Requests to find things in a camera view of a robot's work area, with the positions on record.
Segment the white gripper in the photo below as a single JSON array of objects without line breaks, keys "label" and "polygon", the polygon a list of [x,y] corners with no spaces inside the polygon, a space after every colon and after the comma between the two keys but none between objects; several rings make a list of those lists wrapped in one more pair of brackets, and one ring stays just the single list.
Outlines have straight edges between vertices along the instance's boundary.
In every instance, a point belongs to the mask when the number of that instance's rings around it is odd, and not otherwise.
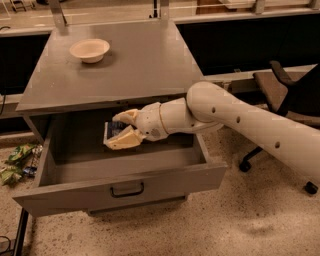
[{"label": "white gripper", "polygon": [[130,124],[118,135],[104,141],[104,144],[112,150],[128,149],[139,146],[144,139],[158,141],[168,137],[161,116],[159,102],[146,105],[142,109],[130,109],[116,114],[113,122]]}]

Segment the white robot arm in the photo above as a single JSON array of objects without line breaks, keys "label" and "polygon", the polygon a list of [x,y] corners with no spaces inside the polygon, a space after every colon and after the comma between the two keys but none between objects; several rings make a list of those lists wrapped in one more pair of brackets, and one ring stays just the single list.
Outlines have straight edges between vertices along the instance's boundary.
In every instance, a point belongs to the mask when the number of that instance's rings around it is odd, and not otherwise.
[{"label": "white robot arm", "polygon": [[187,95],[116,114],[127,127],[104,141],[112,150],[133,148],[174,133],[195,134],[225,125],[267,151],[311,182],[320,182],[320,131],[249,105],[216,84],[202,81]]}]

